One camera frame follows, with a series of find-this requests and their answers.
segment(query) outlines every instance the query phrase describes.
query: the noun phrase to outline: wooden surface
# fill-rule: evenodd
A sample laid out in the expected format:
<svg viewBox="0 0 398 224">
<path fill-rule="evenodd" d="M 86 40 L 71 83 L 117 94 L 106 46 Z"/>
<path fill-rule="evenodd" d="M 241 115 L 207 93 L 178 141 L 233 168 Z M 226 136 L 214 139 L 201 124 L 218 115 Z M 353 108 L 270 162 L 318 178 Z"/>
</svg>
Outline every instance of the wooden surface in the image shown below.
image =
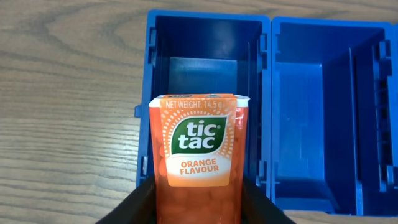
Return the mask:
<svg viewBox="0 0 398 224">
<path fill-rule="evenodd" d="M 0 223 L 94 223 L 135 188 L 151 8 L 398 22 L 397 0 L 0 0 Z"/>
</svg>

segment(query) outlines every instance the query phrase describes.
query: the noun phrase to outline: dotted sunburst pattern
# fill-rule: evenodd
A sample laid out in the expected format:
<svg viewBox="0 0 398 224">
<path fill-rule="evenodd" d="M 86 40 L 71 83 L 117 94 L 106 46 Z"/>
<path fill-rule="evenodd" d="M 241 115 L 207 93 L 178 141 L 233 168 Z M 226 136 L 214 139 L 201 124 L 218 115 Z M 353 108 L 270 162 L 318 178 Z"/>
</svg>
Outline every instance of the dotted sunburst pattern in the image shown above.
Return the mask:
<svg viewBox="0 0 398 224">
<path fill-rule="evenodd" d="M 192 116 L 228 116 L 226 131 L 224 134 L 223 144 L 220 149 L 215 152 L 216 155 L 231 160 L 234 144 L 234 129 L 236 117 L 236 98 L 182 98 L 172 99 L 177 101 L 176 108 L 166 108 L 165 102 L 171 100 L 163 98 L 160 100 L 160 118 L 162 122 L 162 137 L 164 142 L 165 157 L 168 159 L 171 156 L 171 138 L 174 128 L 178 123 Z M 201 108 L 180 108 L 179 101 L 201 101 Z M 222 107 L 209 108 L 204 107 L 204 103 L 210 105 L 223 105 Z"/>
</svg>

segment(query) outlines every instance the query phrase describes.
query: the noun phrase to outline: storage box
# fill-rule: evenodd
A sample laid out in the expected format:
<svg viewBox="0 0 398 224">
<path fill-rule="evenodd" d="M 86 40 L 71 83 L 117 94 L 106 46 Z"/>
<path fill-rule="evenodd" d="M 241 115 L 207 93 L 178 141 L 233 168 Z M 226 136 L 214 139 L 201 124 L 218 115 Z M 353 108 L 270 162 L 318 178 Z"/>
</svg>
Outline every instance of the storage box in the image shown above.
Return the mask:
<svg viewBox="0 0 398 224">
<path fill-rule="evenodd" d="M 398 215 L 398 27 L 151 11 L 137 185 L 153 174 L 148 104 L 251 98 L 245 175 L 279 208 Z"/>
</svg>

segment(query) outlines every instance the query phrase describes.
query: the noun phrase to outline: blue tray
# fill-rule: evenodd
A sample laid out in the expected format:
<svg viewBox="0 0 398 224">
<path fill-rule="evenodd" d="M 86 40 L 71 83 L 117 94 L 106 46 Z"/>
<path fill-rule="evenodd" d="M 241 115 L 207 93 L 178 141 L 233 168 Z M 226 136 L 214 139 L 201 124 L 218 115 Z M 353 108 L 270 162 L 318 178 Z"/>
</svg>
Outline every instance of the blue tray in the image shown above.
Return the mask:
<svg viewBox="0 0 398 224">
<path fill-rule="evenodd" d="M 137 185 L 154 173 L 148 104 L 166 93 L 251 98 L 245 175 L 278 207 L 398 215 L 398 27 L 151 11 Z"/>
</svg>

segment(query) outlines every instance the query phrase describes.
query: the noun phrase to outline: green leaf logo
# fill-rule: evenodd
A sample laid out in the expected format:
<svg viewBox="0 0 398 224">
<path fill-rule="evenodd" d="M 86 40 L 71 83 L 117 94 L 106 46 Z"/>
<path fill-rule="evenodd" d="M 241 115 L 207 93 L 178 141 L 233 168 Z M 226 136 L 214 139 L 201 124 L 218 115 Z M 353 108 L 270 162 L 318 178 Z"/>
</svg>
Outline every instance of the green leaf logo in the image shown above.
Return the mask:
<svg viewBox="0 0 398 224">
<path fill-rule="evenodd" d="M 171 153 L 214 152 L 223 143 L 227 117 L 194 117 L 182 120 L 174 129 Z"/>
</svg>

